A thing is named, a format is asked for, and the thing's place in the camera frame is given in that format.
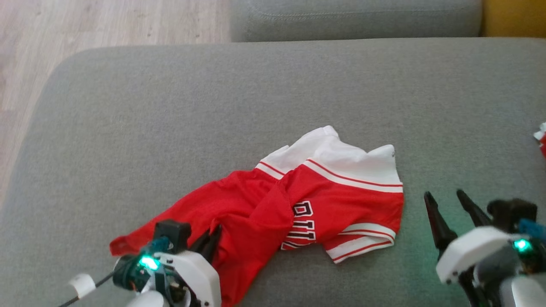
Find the gray fabric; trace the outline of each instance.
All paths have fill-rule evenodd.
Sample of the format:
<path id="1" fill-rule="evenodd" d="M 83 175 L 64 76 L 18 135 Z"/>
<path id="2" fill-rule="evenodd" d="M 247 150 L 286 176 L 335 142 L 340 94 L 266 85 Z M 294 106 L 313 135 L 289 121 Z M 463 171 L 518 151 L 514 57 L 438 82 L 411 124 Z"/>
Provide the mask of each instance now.
<path id="1" fill-rule="evenodd" d="M 1 211 L 2 304 L 70 298 L 76 273 L 112 268 L 111 239 L 331 124 L 365 150 L 395 146 L 396 243 L 340 265 L 319 246 L 279 252 L 243 306 L 463 306 L 435 276 L 423 192 L 460 233 L 471 221 L 457 188 L 482 207 L 528 199 L 546 222 L 546 161 L 532 138 L 546 120 L 545 52 L 544 40 L 471 38 L 79 53 L 44 88 Z M 131 296 L 107 283 L 78 306 Z"/>
<path id="2" fill-rule="evenodd" d="M 234 42 L 474 37 L 481 0 L 232 0 Z"/>

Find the stitching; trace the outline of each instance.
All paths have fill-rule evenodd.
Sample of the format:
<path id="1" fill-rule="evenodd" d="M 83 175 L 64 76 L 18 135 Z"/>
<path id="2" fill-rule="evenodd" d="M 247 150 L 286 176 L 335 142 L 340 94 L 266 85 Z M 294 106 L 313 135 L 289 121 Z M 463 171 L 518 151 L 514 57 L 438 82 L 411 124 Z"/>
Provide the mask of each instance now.
<path id="1" fill-rule="evenodd" d="M 348 17 L 351 15 L 367 15 L 378 13 L 430 13 L 430 12 L 443 12 L 443 11 L 458 11 L 464 10 L 474 5 L 465 5 L 460 8 L 453 9 L 417 9 L 417 10 L 379 10 L 379 11 L 340 11 L 340 12 L 328 12 L 328 13 L 301 13 L 301 14 L 272 14 L 260 11 L 255 3 L 249 3 L 250 8 L 255 12 L 267 19 L 317 19 L 317 18 L 334 18 L 334 17 Z"/>

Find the light wood plank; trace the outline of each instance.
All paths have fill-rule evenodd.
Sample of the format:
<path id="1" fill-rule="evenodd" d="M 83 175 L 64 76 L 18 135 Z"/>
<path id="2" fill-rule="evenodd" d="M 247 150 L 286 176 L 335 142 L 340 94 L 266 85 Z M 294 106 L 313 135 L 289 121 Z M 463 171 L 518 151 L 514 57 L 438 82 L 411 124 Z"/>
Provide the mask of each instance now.
<path id="1" fill-rule="evenodd" d="M 40 92 L 63 59 L 106 46 L 226 43 L 228 1 L 0 1 L 0 208 Z"/>

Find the yellow cushion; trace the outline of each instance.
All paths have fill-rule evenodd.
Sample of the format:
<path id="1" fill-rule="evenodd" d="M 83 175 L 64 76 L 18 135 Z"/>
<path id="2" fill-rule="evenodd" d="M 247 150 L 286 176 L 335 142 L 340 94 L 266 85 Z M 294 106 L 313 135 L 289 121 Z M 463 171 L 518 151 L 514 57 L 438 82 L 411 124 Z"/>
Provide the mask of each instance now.
<path id="1" fill-rule="evenodd" d="M 484 0 L 483 36 L 546 37 L 546 0 Z"/>

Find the gray ottoman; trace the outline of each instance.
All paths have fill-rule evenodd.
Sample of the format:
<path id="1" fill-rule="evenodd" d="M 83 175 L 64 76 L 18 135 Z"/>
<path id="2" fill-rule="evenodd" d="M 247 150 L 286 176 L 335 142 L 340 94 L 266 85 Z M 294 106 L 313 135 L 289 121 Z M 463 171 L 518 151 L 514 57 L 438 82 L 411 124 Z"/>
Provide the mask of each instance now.
<path id="1" fill-rule="evenodd" d="M 319 126 L 365 150 L 393 144 L 404 182 L 393 247 L 332 263 L 278 252 L 243 306 L 463 306 L 435 274 L 423 192 L 463 233 L 478 204 L 521 197 L 546 221 L 546 42 L 377 39 L 98 49 L 53 72 L 0 212 L 2 306 L 54 306 L 96 280 L 108 243 L 177 199 Z M 77 306 L 124 306 L 108 282 Z"/>
<path id="2" fill-rule="evenodd" d="M 231 0 L 235 42 L 474 37 L 482 0 Z"/>

